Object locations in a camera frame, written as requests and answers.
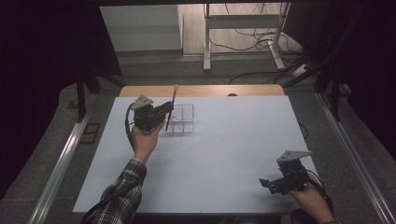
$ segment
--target white tabletop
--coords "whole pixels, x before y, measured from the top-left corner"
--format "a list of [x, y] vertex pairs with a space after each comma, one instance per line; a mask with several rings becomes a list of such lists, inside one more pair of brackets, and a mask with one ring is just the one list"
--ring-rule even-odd
[[[150, 98], [154, 106], [170, 100]], [[98, 203], [132, 158], [123, 122], [134, 100], [116, 99], [74, 212]], [[194, 133], [160, 134], [138, 213], [279, 214], [298, 207], [259, 181], [282, 177], [276, 158], [286, 150], [307, 151], [288, 96], [178, 97], [175, 104], [194, 105]], [[310, 157], [302, 163], [316, 171]]]

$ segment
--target aluminum rail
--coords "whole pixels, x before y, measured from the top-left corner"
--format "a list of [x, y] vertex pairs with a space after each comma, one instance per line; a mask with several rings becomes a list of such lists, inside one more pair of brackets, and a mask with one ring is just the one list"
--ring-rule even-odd
[[49, 177], [49, 181], [47, 182], [46, 187], [41, 193], [37, 205], [35, 206], [35, 210], [33, 211], [33, 214], [28, 221], [29, 224], [41, 224], [46, 219], [46, 216], [50, 210], [50, 206], [52, 205], [55, 195], [58, 192], [58, 188], [60, 187], [62, 180], [64, 179], [64, 174], [67, 171], [67, 167], [69, 166], [69, 163], [73, 158], [73, 154], [78, 145], [78, 141], [82, 133], [84, 132], [85, 126], [87, 125], [88, 120], [91, 116], [91, 111], [96, 98], [96, 94], [91, 94], [88, 97], [86, 104], [87, 113], [85, 114], [85, 117], [80, 123], [76, 123], [73, 131], [71, 132], [69, 139], [64, 146], [64, 150], [62, 151], [58, 162], [53, 168], [52, 174]]
[[396, 224], [396, 220], [394, 215], [389, 209], [388, 203], [385, 200], [384, 196], [381, 193], [378, 185], [375, 183], [366, 167], [364, 166], [361, 157], [353, 143], [350, 141], [347, 132], [344, 130], [341, 122], [337, 121], [335, 117], [332, 115], [330, 111], [330, 103], [326, 98], [325, 93], [317, 93], [317, 97], [319, 103], [326, 114], [327, 119], [329, 120], [332, 128], [335, 131], [335, 134], [338, 137], [338, 140], [342, 144], [346, 156], [348, 157], [352, 167], [355, 169], [355, 172], [361, 181], [364, 189], [366, 190], [372, 204], [378, 213], [379, 217], [384, 224]]

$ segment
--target plaid shirt sleeve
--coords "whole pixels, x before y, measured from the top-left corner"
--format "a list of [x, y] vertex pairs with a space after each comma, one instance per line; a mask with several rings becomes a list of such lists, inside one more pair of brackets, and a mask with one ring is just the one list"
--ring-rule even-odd
[[123, 224], [132, 221], [134, 212], [142, 200], [142, 185], [146, 173], [146, 165], [142, 161], [131, 159], [117, 180], [104, 191], [102, 200], [136, 181], [141, 183], [99, 208], [93, 223]]

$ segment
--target clear plastic container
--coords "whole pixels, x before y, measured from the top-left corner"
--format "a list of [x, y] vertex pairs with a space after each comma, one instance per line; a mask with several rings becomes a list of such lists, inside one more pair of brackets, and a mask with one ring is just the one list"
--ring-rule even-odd
[[193, 133], [194, 132], [194, 105], [174, 105], [168, 129], [164, 133]]

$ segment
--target wire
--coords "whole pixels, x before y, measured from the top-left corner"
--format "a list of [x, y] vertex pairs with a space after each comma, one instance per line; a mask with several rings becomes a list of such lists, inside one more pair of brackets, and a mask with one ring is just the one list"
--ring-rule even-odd
[[[227, 13], [230, 14], [230, 11], [229, 11], [228, 8], [227, 8], [227, 4], [225, 4], [225, 6], [226, 6], [226, 9], [227, 9]], [[250, 14], [252, 14], [252, 13], [256, 10], [257, 6], [258, 6], [258, 4], [257, 4], [256, 7], [253, 9], [253, 11], [250, 12]], [[267, 6], [267, 5], [265, 5], [265, 3], [262, 4], [262, 9], [259, 11], [259, 14], [262, 14], [262, 12], [263, 12], [264, 10], [265, 10], [265, 13], [268, 14], [268, 11], [267, 11], [267, 9], [266, 9], [266, 6]], [[259, 41], [261, 40], [261, 36], [260, 36], [259, 38], [256, 37], [256, 35], [261, 35], [261, 34], [256, 34], [256, 32], [257, 32], [257, 30], [258, 30], [257, 28], [254, 29], [253, 34], [245, 34], [245, 33], [242, 33], [242, 32], [237, 31], [236, 29], [234, 29], [234, 30], [235, 30], [235, 32], [236, 32], [237, 34], [240, 34], [240, 35], [252, 35], [255, 39], [257, 39], [257, 40], [259, 40]]]
[[223, 47], [223, 48], [226, 48], [226, 49], [237, 50], [237, 51], [246, 51], [246, 50], [253, 49], [253, 48], [255, 48], [255, 47], [261, 42], [261, 41], [258, 41], [256, 44], [254, 44], [253, 46], [251, 46], [251, 47], [249, 47], [249, 48], [247, 48], [247, 49], [234, 49], [234, 48], [231, 48], [231, 47], [228, 47], [228, 46], [225, 46], [225, 45], [216, 44], [216, 43], [214, 43], [214, 42], [210, 39], [210, 37], [209, 37], [209, 41], [210, 41], [210, 43], [213, 44], [214, 46]]
[[286, 46], [286, 48], [288, 49], [289, 52], [291, 52], [292, 54], [301, 54], [301, 52], [296, 52], [296, 51], [290, 49], [290, 47], [289, 47], [289, 40], [290, 40], [290, 39], [289, 39], [288, 36], [286, 36], [286, 35], [280, 35], [280, 36], [286, 38], [286, 44], [285, 44], [285, 46]]
[[278, 81], [281, 77], [287, 75], [287, 74], [288, 74], [289, 72], [291, 72], [291, 71], [294, 71], [293, 69], [295, 69], [295, 68], [298, 67], [299, 65], [303, 64], [304, 61], [306, 60], [306, 58], [307, 58], [307, 57], [304, 55], [304, 56], [300, 57], [299, 59], [297, 59], [294, 63], [292, 63], [291, 65], [289, 65], [289, 67], [288, 67], [287, 69], [285, 69], [281, 74], [279, 74], [279, 76], [277, 76], [277, 77], [274, 79], [273, 83], [276, 84], [277, 81]]
[[101, 202], [97, 203], [93, 208], [91, 208], [82, 218], [81, 220], [81, 224], [84, 223], [89, 223], [88, 221], [91, 221], [93, 219], [92, 214], [100, 207], [106, 205], [108, 202], [110, 202], [111, 200], [115, 199], [116, 197], [120, 196], [122, 193], [126, 192], [129, 189], [133, 189], [134, 187], [136, 187], [137, 185], [139, 185], [140, 183], [142, 183], [142, 181], [137, 181], [134, 182], [131, 185], [126, 186], [124, 189], [120, 189], [119, 191], [115, 192], [114, 194], [108, 196], [107, 198], [104, 198]]
[[298, 122], [298, 124], [304, 130], [305, 134], [303, 133], [303, 137], [304, 137], [304, 140], [306, 140], [308, 138], [308, 130], [305, 128], [305, 126], [301, 122]]
[[225, 9], [227, 10], [228, 15], [230, 15], [230, 11], [228, 10], [227, 3], [224, 3]]
[[334, 215], [334, 210], [332, 207], [332, 199], [329, 197], [329, 195], [327, 194], [326, 189], [324, 188], [324, 186], [318, 184], [315, 180], [311, 179], [310, 177], [306, 177], [305, 175], [300, 174], [299, 172], [293, 171], [293, 170], [286, 170], [288, 172], [293, 173], [294, 175], [299, 176], [300, 178], [303, 178], [306, 182], [310, 183], [311, 185], [313, 185], [315, 188], [317, 188], [317, 190], [319, 191], [320, 195], [323, 197], [324, 201], [326, 202], [326, 204], [329, 206], [330, 211], [332, 212], [332, 214]]
[[311, 175], [314, 175], [315, 178], [318, 180], [318, 182], [320, 183], [320, 185], [324, 188], [323, 183], [321, 182], [319, 176], [317, 174], [315, 174], [314, 172], [310, 171], [310, 170], [306, 170], [307, 172], [309, 172]]
[[259, 7], [259, 3], [256, 3], [256, 7], [254, 7], [254, 9], [250, 12], [250, 14], [253, 13], [254, 11], [256, 11], [256, 8], [258, 8], [258, 7]]
[[131, 144], [132, 150], [134, 151], [134, 139], [131, 136], [131, 129], [129, 128], [129, 126], [131, 124], [133, 124], [134, 122], [129, 122], [129, 112], [131, 111], [132, 106], [134, 105], [134, 103], [131, 103], [128, 106], [128, 109], [126, 110], [125, 113], [125, 133], [126, 133], [126, 137], [128, 138], [129, 143]]
[[[238, 76], [236, 76], [236, 77], [232, 77], [232, 78], [230, 79], [230, 81], [228, 82], [228, 84], [231, 85], [231, 83], [233, 82], [233, 80], [235, 80], [235, 79], [237, 79], [237, 78], [239, 78], [239, 77], [245, 77], [245, 76], [254, 75], [254, 74], [264, 74], [264, 75], [265, 75], [265, 74], [268, 74], [268, 73], [279, 73], [279, 72], [248, 72], [248, 73], [244, 73], [244, 74], [238, 75]], [[274, 79], [274, 78], [271, 77], [270, 79], [264, 81], [264, 83], [265, 83], [265, 82], [269, 82], [269, 81], [271, 81], [272, 79]]]

